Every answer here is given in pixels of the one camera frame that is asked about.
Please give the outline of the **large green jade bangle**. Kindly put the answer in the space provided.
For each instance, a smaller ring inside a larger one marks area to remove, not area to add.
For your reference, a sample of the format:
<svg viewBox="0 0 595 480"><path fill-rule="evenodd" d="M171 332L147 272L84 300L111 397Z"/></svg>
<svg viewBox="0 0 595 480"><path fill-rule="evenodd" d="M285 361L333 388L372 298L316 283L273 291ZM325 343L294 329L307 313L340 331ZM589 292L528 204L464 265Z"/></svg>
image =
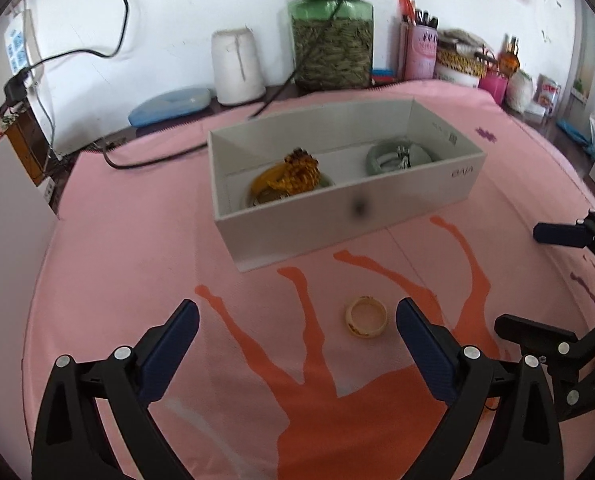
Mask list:
<svg viewBox="0 0 595 480"><path fill-rule="evenodd" d="M420 143L400 136L371 146L365 158L365 168L367 175L373 177L438 161L439 158Z"/></svg>

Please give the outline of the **silver chain watch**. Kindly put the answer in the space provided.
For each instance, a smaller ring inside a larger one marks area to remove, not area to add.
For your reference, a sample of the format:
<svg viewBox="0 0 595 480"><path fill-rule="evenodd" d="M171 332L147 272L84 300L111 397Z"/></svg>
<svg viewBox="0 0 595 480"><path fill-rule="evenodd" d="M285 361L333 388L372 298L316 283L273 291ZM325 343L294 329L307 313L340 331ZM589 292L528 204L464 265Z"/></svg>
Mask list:
<svg viewBox="0 0 595 480"><path fill-rule="evenodd" d="M382 168L389 171L403 170L410 167L410 148L407 145L398 145L395 151L386 154L382 164Z"/></svg>

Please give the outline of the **pale jade bangle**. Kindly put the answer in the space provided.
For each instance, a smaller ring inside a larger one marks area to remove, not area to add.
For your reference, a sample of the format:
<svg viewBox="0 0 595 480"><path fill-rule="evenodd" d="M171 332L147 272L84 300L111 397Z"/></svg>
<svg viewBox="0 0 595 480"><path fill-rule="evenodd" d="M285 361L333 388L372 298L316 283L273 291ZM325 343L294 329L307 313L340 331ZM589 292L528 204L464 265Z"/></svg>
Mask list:
<svg viewBox="0 0 595 480"><path fill-rule="evenodd" d="M241 205L244 208L258 207L277 200L286 200L299 194L310 193L313 191L332 188L335 182L327 174L319 174L319 180L315 185L297 185L295 188L289 188L288 185L279 184L271 186L268 184L262 190L255 192L250 188L243 196Z"/></svg>

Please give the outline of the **amber beaded tassel pendant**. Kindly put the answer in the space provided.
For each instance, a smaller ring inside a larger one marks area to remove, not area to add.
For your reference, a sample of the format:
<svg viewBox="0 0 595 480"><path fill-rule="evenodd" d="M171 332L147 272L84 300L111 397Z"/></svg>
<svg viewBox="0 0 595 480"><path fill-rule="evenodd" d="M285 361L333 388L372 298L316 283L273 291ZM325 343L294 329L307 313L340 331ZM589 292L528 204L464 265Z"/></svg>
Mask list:
<svg viewBox="0 0 595 480"><path fill-rule="evenodd" d="M283 162L276 167L276 172L269 178L268 184L275 186L315 185L319 180L319 162L303 148L296 148L286 155Z"/></svg>

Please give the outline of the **red snack packet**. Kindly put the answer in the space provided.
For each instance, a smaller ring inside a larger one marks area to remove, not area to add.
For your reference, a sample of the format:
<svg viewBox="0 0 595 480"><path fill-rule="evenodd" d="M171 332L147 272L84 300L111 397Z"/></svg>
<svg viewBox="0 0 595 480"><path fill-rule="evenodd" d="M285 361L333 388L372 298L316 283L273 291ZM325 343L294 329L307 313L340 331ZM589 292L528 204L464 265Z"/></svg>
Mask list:
<svg viewBox="0 0 595 480"><path fill-rule="evenodd" d="M551 117L558 105L561 86L552 78L540 74L537 81L536 102Z"/></svg>

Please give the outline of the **pink printed tablecloth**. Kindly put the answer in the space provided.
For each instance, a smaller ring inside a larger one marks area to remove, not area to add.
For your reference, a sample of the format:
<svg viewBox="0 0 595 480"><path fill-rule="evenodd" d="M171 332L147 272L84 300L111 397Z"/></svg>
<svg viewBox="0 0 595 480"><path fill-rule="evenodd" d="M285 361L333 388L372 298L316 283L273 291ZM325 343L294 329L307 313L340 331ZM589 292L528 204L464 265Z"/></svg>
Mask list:
<svg viewBox="0 0 595 480"><path fill-rule="evenodd" d="M474 141L483 169L461 203L275 266L240 272L212 213L203 153L115 170L82 153L58 208L36 287L24 363L38 415L58 356L107 358L198 304L198 336L152 415L199 479L397 479L445 405L389 325L351 333L361 296L394 310L411 297L462 344L495 359L512 313L584 335L595 326L595 258L535 243L539 222L572 223L595 196L567 159L484 91L442 82L330 92L279 110L415 98Z"/></svg>

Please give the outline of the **pink plastic container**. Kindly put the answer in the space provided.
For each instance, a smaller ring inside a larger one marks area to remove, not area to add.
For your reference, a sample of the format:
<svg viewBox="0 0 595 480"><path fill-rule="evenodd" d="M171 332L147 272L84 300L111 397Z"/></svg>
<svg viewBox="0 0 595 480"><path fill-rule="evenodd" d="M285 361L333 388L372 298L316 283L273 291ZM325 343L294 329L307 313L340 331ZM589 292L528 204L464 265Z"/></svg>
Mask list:
<svg viewBox="0 0 595 480"><path fill-rule="evenodd" d="M493 97L496 104L500 105L505 97L508 81L507 76L495 70L490 70L480 79L479 88L487 91Z"/></svg>

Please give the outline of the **amber perfume bottle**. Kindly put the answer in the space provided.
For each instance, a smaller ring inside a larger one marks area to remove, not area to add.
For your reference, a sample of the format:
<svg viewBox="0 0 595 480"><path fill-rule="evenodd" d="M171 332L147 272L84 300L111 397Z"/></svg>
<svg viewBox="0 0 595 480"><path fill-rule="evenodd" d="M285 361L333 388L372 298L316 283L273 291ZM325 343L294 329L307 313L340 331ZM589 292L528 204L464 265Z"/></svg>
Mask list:
<svg viewBox="0 0 595 480"><path fill-rule="evenodd" d="M506 50L504 50L498 58L499 72L508 79L510 79L520 68L518 53L519 40L517 37L512 36L507 41Z"/></svg>

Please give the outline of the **yellow patterned round tin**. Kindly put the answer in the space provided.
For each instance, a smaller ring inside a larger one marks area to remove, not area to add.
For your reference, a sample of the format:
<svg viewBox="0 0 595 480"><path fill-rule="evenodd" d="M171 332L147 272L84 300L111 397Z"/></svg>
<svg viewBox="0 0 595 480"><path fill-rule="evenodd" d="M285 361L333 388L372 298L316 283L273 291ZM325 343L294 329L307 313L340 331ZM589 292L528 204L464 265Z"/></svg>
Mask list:
<svg viewBox="0 0 595 480"><path fill-rule="evenodd" d="M475 53L473 47L457 38L440 34L433 78L461 87L477 88L486 75L487 67Z"/></svg>

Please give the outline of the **white board panel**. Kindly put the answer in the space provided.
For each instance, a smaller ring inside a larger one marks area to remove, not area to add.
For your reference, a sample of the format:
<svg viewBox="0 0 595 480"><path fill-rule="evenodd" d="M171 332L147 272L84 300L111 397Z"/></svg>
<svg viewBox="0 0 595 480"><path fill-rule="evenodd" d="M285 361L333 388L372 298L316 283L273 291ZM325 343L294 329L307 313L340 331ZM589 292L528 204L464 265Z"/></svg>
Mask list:
<svg viewBox="0 0 595 480"><path fill-rule="evenodd" d="M0 454L32 476L23 356L32 298L56 217L8 139L0 140Z"/></svg>

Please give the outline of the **white vivo cardboard box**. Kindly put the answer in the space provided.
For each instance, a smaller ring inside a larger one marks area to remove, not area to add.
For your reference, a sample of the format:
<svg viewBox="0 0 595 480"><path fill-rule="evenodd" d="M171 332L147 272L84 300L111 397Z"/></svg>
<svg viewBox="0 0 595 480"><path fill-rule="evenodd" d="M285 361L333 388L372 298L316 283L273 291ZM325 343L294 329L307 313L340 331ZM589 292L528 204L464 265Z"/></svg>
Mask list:
<svg viewBox="0 0 595 480"><path fill-rule="evenodd" d="M405 136L438 162L370 177L371 146ZM296 148L319 162L332 188L244 208L255 178ZM241 272L339 244L465 200L485 153L420 101L338 102L212 130L212 203L218 231Z"/></svg>

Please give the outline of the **pink pen holder can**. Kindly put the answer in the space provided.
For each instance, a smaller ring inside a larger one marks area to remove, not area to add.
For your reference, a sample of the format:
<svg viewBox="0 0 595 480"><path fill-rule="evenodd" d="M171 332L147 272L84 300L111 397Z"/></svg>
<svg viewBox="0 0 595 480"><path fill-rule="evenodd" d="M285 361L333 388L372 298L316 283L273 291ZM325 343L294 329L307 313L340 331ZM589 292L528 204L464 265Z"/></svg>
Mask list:
<svg viewBox="0 0 595 480"><path fill-rule="evenodd" d="M401 24L397 78L400 81L432 79L439 20L419 9L412 0L398 0L398 6Z"/></svg>

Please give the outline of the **brown wooden box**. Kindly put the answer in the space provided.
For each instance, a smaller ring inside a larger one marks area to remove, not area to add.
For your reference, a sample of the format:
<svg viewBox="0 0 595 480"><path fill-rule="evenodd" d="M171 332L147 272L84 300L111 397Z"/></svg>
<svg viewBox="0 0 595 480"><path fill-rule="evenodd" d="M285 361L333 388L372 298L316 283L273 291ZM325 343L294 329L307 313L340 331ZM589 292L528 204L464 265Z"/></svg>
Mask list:
<svg viewBox="0 0 595 480"><path fill-rule="evenodd" d="M30 180L34 185L40 185L46 171L44 164L50 157L49 142L31 108L26 108L15 118L6 130L6 136Z"/></svg>

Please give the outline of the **green glass jar of seeds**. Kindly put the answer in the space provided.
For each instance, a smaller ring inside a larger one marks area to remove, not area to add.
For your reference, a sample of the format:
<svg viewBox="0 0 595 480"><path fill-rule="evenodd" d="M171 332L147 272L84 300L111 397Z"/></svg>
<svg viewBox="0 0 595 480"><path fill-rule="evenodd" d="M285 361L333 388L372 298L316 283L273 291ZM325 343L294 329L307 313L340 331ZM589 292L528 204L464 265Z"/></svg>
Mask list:
<svg viewBox="0 0 595 480"><path fill-rule="evenodd" d="M304 93L364 89L373 62L373 6L365 0L294 0L288 5L294 82Z"/></svg>

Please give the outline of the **blue glasses case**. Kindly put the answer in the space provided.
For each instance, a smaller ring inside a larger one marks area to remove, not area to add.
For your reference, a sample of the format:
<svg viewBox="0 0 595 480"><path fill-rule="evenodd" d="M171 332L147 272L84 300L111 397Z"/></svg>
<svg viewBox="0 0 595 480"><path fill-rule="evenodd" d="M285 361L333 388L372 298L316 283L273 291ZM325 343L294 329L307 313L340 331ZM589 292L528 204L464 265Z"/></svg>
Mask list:
<svg viewBox="0 0 595 480"><path fill-rule="evenodd" d="M149 99L134 108L128 122L134 128L142 128L192 115L209 107L212 92L207 88L182 88Z"/></svg>

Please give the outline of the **black power adapter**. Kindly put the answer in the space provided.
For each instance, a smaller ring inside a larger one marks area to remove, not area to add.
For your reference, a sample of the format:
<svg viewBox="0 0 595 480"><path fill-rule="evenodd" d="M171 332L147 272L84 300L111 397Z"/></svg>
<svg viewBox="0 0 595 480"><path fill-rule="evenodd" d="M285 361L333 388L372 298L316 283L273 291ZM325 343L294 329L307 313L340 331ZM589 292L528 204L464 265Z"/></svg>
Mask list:
<svg viewBox="0 0 595 480"><path fill-rule="evenodd" d="M6 97L6 107L13 107L26 100L26 80L29 77L29 73L30 69L28 67L22 68L4 85L3 90L4 96Z"/></svg>

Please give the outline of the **white power strip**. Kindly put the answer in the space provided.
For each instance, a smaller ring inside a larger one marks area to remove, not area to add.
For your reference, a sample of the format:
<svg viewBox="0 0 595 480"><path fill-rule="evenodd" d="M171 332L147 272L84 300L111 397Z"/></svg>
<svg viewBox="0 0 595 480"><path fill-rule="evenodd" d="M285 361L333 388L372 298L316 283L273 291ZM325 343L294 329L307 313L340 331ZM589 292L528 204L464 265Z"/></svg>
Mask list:
<svg viewBox="0 0 595 480"><path fill-rule="evenodd" d="M14 14L6 26L4 44L12 75L18 74L23 68L31 66L28 58L29 14L20 11Z"/></svg>

